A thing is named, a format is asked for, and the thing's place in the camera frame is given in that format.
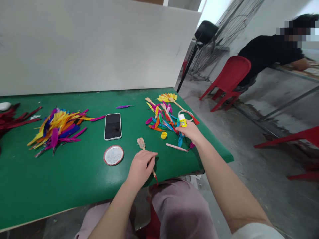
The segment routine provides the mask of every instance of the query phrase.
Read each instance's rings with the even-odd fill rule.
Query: person
[[[298,42],[303,40],[304,35],[310,34],[310,29],[315,27],[318,19],[319,14],[304,14],[289,21],[289,26],[281,28],[275,35],[261,35],[252,39],[238,53],[251,62],[251,69],[234,91],[248,90],[256,82],[258,73],[276,62],[281,65],[290,63],[299,71],[309,68],[307,59],[298,48]]]
[[[196,145],[210,188],[226,219],[232,239],[283,239],[243,182],[201,134],[187,121],[176,128]],[[126,181],[111,203],[91,208],[76,239],[137,238],[129,222],[133,200],[152,173],[156,152],[142,150],[132,160]],[[160,238],[213,238],[217,233],[199,191],[182,179],[150,188],[150,201],[160,221]]]

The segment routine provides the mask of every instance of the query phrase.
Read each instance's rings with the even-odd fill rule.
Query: white partition panel
[[[0,96],[173,87],[199,18],[127,0],[0,1]]]

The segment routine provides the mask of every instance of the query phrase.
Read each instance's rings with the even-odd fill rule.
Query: smartphone
[[[108,114],[105,117],[104,140],[114,140],[122,138],[121,115]]]

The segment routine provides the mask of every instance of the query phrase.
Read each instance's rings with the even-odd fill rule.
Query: glue stick
[[[186,128],[187,127],[187,123],[186,123],[186,119],[185,119],[185,115],[184,114],[180,114],[178,116],[179,122],[180,122],[180,126],[182,128]]]

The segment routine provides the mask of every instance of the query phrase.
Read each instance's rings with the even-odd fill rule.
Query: person's right hand
[[[140,190],[149,178],[154,168],[156,155],[157,153],[141,150],[134,156],[126,179],[133,189]]]
[[[196,144],[196,142],[200,142],[202,139],[205,138],[193,122],[189,120],[186,120],[186,122],[186,128],[178,127],[176,128],[176,130],[181,132],[187,138],[190,138],[194,144]]]

